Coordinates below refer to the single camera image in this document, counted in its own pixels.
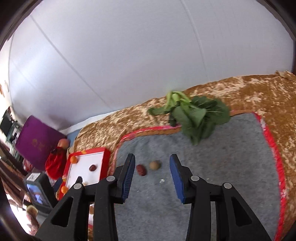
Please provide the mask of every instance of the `red tray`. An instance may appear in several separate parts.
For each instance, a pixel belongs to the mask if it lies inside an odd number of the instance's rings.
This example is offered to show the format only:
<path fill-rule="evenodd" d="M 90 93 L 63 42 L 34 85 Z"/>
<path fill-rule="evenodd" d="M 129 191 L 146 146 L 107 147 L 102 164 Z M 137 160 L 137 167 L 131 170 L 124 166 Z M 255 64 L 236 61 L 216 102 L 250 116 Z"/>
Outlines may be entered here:
<path fill-rule="evenodd" d="M 77 164 L 71 164 L 70 158 L 72 156 L 78 157 Z M 110 158 L 110 151 L 106 148 L 101 148 L 101 147 L 93 148 L 90 150 L 79 151 L 79 152 L 70 154 L 64 170 L 64 175 L 67 176 L 67 180 L 66 182 L 62 183 L 61 188 L 66 184 L 68 188 L 70 188 L 69 185 L 71 183 L 68 183 L 69 177 L 71 179 L 71 182 L 73 182 L 73 180 L 77 179 L 78 176 L 82 176 L 82 179 L 83 179 L 84 178 L 83 175 L 85 175 L 85 173 L 86 175 L 97 175 L 98 176 L 97 181 L 100 181 L 101 179 L 105 178 L 107 176 L 107 171 L 109 167 L 109 158 Z M 90 163 L 97 165 L 97 170 L 93 173 L 88 170 L 90 167 Z M 94 182 L 94 178 L 92 177 L 93 183 L 92 182 L 89 183 L 88 180 L 83 180 L 83 183 L 85 182 L 87 182 L 87 184 L 90 185 L 90 184 L 96 183 L 96 180 Z M 64 194 L 60 191 L 58 200 L 61 200 L 63 196 Z"/>

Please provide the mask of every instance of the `red cloth bag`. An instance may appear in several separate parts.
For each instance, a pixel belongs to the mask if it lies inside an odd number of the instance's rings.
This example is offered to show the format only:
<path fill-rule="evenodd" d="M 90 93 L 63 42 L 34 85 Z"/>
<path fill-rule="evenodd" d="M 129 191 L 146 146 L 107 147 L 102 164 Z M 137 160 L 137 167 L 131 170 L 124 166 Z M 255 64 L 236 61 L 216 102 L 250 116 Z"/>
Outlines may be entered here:
<path fill-rule="evenodd" d="M 48 176 L 57 180 L 63 176 L 67 162 L 67 151 L 62 147 L 57 147 L 48 156 L 45 163 L 45 170 Z"/>

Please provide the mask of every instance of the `small orange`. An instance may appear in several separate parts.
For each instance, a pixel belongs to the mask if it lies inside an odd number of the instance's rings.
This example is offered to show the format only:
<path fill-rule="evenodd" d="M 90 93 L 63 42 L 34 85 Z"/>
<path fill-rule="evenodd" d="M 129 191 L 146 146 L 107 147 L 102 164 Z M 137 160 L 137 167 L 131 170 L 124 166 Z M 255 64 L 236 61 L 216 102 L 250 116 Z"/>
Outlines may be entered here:
<path fill-rule="evenodd" d="M 61 188 L 61 192 L 62 192 L 63 194 L 66 194 L 67 191 L 68 191 L 68 188 L 67 188 L 66 186 L 62 186 L 62 188 Z"/>
<path fill-rule="evenodd" d="M 72 164 L 77 163 L 77 162 L 78 162 L 77 157 L 76 157 L 76 156 L 71 156 L 71 158 L 70 158 L 70 162 L 71 162 Z"/>

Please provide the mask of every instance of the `leafy green vegetable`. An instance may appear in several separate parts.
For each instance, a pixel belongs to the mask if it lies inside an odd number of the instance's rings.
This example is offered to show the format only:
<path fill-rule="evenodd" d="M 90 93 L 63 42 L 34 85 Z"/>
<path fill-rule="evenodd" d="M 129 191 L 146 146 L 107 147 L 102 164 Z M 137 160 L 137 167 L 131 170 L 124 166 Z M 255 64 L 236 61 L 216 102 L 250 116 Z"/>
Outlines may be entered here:
<path fill-rule="evenodd" d="M 170 126 L 175 127 L 177 124 L 176 119 L 173 117 L 172 113 L 170 113 L 169 117 L 168 117 L 168 122 L 170 123 Z"/>
<path fill-rule="evenodd" d="M 167 103 L 160 108 L 150 108 L 151 115 L 169 113 L 169 123 L 182 125 L 182 132 L 192 144 L 196 145 L 203 138 L 208 138 L 217 124 L 230 120 L 229 108 L 220 99 L 208 99 L 194 96 L 189 99 L 183 92 L 172 91 L 167 94 Z"/>
<path fill-rule="evenodd" d="M 188 115 L 195 126 L 198 127 L 205 117 L 206 112 L 206 109 L 191 109 Z"/>

